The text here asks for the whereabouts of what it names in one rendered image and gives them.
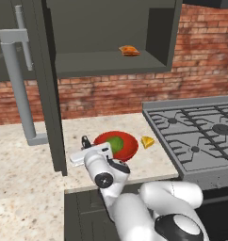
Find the dark oven front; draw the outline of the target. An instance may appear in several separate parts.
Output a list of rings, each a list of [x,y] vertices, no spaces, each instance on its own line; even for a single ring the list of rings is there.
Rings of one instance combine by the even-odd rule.
[[[228,241],[228,187],[204,191],[204,202],[196,212],[210,241]]]

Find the grey gas hob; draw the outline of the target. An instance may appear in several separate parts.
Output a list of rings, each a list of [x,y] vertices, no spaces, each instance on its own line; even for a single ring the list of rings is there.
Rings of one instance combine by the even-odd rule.
[[[228,186],[228,96],[145,102],[142,114],[182,180]]]

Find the dark grey wall cabinet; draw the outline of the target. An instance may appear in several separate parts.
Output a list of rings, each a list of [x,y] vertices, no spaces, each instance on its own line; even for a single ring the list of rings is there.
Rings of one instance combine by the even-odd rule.
[[[59,78],[168,72],[183,0],[47,0]],[[132,45],[139,56],[123,56]]]

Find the red salad bowl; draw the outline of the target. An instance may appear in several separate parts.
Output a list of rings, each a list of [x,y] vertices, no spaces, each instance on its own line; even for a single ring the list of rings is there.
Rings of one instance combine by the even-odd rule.
[[[138,141],[130,134],[121,131],[110,131],[99,135],[94,139],[95,145],[106,142],[111,137],[119,137],[123,141],[123,147],[113,154],[115,159],[122,160],[124,162],[131,159],[138,151]]]

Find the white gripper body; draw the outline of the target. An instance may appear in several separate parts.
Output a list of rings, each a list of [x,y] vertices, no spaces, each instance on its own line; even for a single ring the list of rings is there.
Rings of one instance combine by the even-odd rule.
[[[71,163],[75,166],[75,167],[78,167],[78,166],[81,166],[84,164],[84,157],[85,155],[89,152],[89,151],[93,151],[93,150],[96,150],[97,149],[97,146],[96,145],[93,145],[87,149],[83,149],[77,153],[72,153],[70,155],[70,161]]]

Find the dark grey closed cabinet door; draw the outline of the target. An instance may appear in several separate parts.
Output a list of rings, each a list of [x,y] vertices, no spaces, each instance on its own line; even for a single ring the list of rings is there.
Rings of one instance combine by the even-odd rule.
[[[23,79],[35,78],[24,0],[0,0],[0,81],[9,80],[6,61],[19,62]]]

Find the orange cheese grater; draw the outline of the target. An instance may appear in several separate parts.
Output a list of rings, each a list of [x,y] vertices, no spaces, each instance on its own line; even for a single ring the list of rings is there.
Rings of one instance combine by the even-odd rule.
[[[139,56],[140,52],[132,45],[124,45],[119,48],[123,56]]]

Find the dark grey base cabinet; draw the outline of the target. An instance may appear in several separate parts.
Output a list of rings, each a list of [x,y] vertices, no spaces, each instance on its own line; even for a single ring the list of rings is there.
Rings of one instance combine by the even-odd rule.
[[[64,194],[64,241],[121,241],[99,189]]]

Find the dark grey open cabinet door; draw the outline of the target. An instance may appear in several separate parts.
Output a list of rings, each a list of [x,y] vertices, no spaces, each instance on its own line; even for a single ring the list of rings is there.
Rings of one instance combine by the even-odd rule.
[[[47,0],[32,0],[41,48],[43,81],[39,83],[41,105],[55,172],[67,175],[66,155],[57,88],[56,46],[51,10]]]

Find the yellow cheese wedge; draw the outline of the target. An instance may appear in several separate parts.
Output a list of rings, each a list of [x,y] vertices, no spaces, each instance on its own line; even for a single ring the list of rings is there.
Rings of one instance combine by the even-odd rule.
[[[142,137],[141,138],[141,143],[145,149],[151,147],[154,143],[155,140],[151,137]]]

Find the green salad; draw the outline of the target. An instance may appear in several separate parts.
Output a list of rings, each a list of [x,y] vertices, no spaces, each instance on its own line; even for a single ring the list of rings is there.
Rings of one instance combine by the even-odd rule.
[[[121,137],[113,136],[109,137],[106,142],[108,142],[111,146],[112,153],[117,153],[123,148],[123,140]]]

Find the dark range hood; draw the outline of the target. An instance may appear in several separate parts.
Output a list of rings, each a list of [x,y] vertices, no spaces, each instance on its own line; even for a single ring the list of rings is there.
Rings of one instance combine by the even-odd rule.
[[[183,3],[200,7],[228,9],[228,0],[183,0]]]

